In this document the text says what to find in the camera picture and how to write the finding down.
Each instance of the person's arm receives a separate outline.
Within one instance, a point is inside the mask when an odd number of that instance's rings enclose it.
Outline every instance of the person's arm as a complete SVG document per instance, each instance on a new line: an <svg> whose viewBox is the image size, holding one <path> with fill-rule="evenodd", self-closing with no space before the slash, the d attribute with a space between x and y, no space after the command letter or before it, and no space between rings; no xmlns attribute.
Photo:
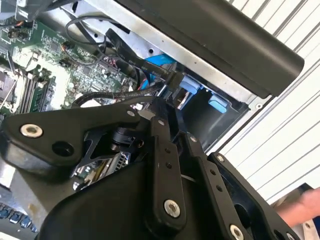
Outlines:
<svg viewBox="0 0 320 240"><path fill-rule="evenodd" d="M284 204L276 211L289 227L320 216L320 188L304 192L298 201Z"/></svg>

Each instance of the silver screw head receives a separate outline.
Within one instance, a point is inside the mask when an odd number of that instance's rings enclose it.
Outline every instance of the silver screw head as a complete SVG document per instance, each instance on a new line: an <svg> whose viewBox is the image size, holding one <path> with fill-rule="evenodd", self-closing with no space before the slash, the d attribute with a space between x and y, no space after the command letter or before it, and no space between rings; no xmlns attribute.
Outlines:
<svg viewBox="0 0 320 240"><path fill-rule="evenodd" d="M196 143L197 142L197 139L194 137L194 136L190 136L190 139L192 142Z"/></svg>
<svg viewBox="0 0 320 240"><path fill-rule="evenodd" d="M295 238L294 238L294 236L292 236L290 233L286 233L286 235L288 236L288 238L290 239L290 240L296 240Z"/></svg>
<svg viewBox="0 0 320 240"><path fill-rule="evenodd" d="M27 138L36 139L44 134L44 131L41 127L35 124L25 124L20 128L20 132L23 136Z"/></svg>
<svg viewBox="0 0 320 240"><path fill-rule="evenodd" d="M168 199L164 202L164 210L168 215L170 215L173 218L177 218L180 216L180 207L173 200Z"/></svg>
<svg viewBox="0 0 320 240"><path fill-rule="evenodd" d="M236 225L233 225L233 224L230 225L230 232L236 240L244 240L245 239L244 234Z"/></svg>
<svg viewBox="0 0 320 240"><path fill-rule="evenodd" d="M162 126L166 125L166 124L164 123L164 121L162 121L162 120L158 120L158 123L159 123L160 125L162 125Z"/></svg>
<svg viewBox="0 0 320 240"><path fill-rule="evenodd" d="M216 159L218 159L220 162L224 162L225 160L224 160L224 157L223 156L221 156L221 155L217 155L216 156Z"/></svg>
<svg viewBox="0 0 320 240"><path fill-rule="evenodd" d="M257 103L257 105L255 105L255 109L262 109L263 104L262 103Z"/></svg>
<svg viewBox="0 0 320 240"><path fill-rule="evenodd" d="M134 117L135 116L135 113L133 111L126 111L126 113L128 115L130 115L131 117Z"/></svg>

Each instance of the black plastic bracket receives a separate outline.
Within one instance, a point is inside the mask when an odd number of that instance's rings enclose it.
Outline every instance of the black plastic bracket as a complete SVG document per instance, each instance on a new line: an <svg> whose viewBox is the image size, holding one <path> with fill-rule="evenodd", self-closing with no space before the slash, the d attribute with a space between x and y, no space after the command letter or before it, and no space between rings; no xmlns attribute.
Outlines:
<svg viewBox="0 0 320 240"><path fill-rule="evenodd" d="M217 226L212 238L234 239L230 230L233 225L241 230L244 239L252 240L239 219L217 165L207 160L200 142L191 134L185 134L180 144L184 149L180 164L185 166L181 173L194 178L206 192L210 206L209 225Z"/></svg>
<svg viewBox="0 0 320 240"><path fill-rule="evenodd" d="M0 154L9 164L52 181L68 179L83 157L85 134L103 128L134 128L139 114L125 104L28 113L6 118L0 126ZM43 132L31 138L22 126Z"/></svg>
<svg viewBox="0 0 320 240"><path fill-rule="evenodd" d="M208 160L217 166L242 225L254 239L291 240L288 234L296 240L299 239L276 211L270 210L270 205L223 155L212 153Z"/></svg>
<svg viewBox="0 0 320 240"><path fill-rule="evenodd" d="M147 211L145 223L157 237L173 237L187 223L177 146L170 142L166 120L150 120L147 158Z"/></svg>

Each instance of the green circuit board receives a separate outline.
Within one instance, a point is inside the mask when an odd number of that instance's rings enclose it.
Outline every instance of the green circuit board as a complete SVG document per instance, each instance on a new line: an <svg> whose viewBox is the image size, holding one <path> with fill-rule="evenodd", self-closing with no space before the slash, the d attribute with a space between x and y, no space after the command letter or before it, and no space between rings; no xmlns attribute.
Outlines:
<svg viewBox="0 0 320 240"><path fill-rule="evenodd" d="M33 88L32 99L29 99L29 112L69 108L81 94L128 91L128 86L135 88L137 85L135 79L120 72L107 59L92 66L74 63L62 49L62 44L68 40L39 21L34 21L28 28L19 29L21 37L9 38L8 32L11 29L0 30L0 57L6 58L6 52L10 50L13 61L21 68L28 70L41 66L51 72L45 82L46 87L40 84ZM69 54L88 63L96 59L91 52L78 45L70 49ZM44 104L41 109L37 107L39 99L42 99L41 104ZM110 100L101 101L99 104L108 104Z"/></svg>

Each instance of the motherboard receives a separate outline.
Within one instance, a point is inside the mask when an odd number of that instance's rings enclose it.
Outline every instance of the motherboard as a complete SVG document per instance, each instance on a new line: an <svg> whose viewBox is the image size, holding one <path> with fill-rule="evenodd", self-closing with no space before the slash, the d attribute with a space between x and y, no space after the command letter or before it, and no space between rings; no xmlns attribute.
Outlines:
<svg viewBox="0 0 320 240"><path fill-rule="evenodd" d="M24 79L17 80L0 110L0 121L14 114L70 108L84 93L127 92L137 87L137 81L122 73L108 58L88 66L73 62L69 56L86 63L94 62L97 57L79 45L74 45L68 56L62 47L67 41L39 21L0 29L0 58L7 59L9 51L14 63L28 73ZM0 101L4 100L1 94L4 89L0 82ZM111 99L97 99L91 106L110 103Z"/></svg>

